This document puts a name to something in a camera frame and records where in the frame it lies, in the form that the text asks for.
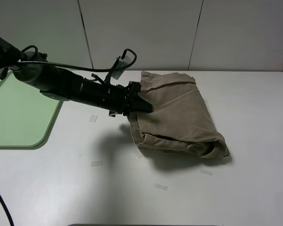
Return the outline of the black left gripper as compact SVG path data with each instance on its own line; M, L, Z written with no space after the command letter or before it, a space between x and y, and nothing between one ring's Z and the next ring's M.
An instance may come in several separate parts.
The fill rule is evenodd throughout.
M109 110L108 115L110 117L116 117L118 114L127 117L130 115L130 112L151 113L153 111L152 104L148 103L137 94L141 90L141 84L139 82L130 81L126 87L119 84L116 85L116 87L124 92L124 98L117 111Z

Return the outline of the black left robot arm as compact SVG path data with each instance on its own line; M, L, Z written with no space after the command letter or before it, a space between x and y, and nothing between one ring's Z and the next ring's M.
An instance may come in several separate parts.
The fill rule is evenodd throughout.
M140 83L130 82L126 87L111 84L111 78L118 79L136 62L136 56L126 48L111 68L92 69L48 62L47 54L39 52L35 45L19 50L0 37L0 79L12 70L17 80L37 88L46 97L106 109L111 117L150 113L153 106L138 95Z

